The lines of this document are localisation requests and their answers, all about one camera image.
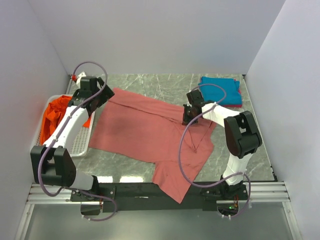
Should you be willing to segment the salmon pink t-shirt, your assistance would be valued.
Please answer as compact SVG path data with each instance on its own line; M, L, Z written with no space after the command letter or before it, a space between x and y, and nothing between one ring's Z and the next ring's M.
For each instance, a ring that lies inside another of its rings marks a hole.
M153 163L152 182L181 203L190 188L178 164L178 150L185 126L184 109L120 88L106 102L89 147ZM186 176L194 181L214 150L211 135L216 127L201 118L183 139L180 160Z

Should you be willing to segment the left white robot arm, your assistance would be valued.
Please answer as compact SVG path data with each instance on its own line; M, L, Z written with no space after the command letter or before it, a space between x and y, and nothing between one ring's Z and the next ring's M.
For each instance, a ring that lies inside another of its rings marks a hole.
M97 108L114 96L101 77L84 76L67 102L63 117L46 141L30 151L34 181L46 193L46 185L82 191L88 201L100 195L98 178L77 170L69 153L78 132Z

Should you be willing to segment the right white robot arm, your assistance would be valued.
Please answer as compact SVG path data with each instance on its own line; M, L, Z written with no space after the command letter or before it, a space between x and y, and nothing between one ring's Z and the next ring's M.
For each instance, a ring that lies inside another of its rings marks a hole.
M219 195L230 200L240 194L245 185L247 165L253 154L262 145L262 137L253 114L227 109L218 102L205 101L202 93L194 89L186 94L188 104L183 106L182 123L186 125L178 147L178 165L184 179L198 188L217 187ZM209 185L192 182L183 171L181 163L181 147L188 128L199 118L214 122L224 128L225 141L229 151L228 163L219 181Z

